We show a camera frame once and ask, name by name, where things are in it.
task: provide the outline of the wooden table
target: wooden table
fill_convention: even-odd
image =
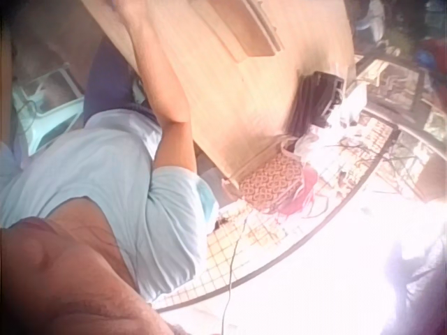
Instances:
[[[129,35],[116,13],[104,0],[82,1],[136,68]],[[192,1],[205,0],[148,0],[192,107],[194,140],[231,177],[284,133],[301,74],[323,70],[348,81],[355,77],[351,29],[343,0],[265,0],[261,8],[281,51],[238,59]]]

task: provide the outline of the wire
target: wire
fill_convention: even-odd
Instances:
[[[247,226],[247,221],[249,219],[249,216],[250,215],[248,215],[244,220],[244,225],[242,226],[242,231],[240,233],[239,238],[236,241],[235,250],[233,251],[233,256],[232,256],[231,262],[230,262],[230,283],[228,284],[228,301],[226,302],[225,309],[223,310],[221,335],[224,335],[224,332],[225,332],[225,315],[226,315],[226,310],[228,308],[228,305],[230,304],[230,301],[231,301],[231,288],[233,286],[233,262],[236,257],[237,246],[239,245],[239,241],[241,240],[242,235],[244,234],[245,227]]]

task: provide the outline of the short sleeve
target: short sleeve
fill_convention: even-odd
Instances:
[[[140,246],[149,243],[151,248],[151,255],[139,255],[136,265],[139,272],[147,272],[136,274],[143,296],[155,299],[172,292],[203,270],[207,234],[217,212],[210,187],[195,173],[181,167],[153,171],[147,224],[138,237]]]

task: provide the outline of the floor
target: floor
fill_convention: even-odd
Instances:
[[[234,289],[226,334],[443,334],[434,329],[446,311],[443,209],[430,208],[427,226],[427,207],[395,201],[366,190],[298,252]],[[433,269],[408,285],[418,303],[408,303],[407,319],[397,318],[396,274],[411,270],[394,261],[396,243],[409,264]],[[220,334],[227,301],[225,293],[162,316],[191,334]]]

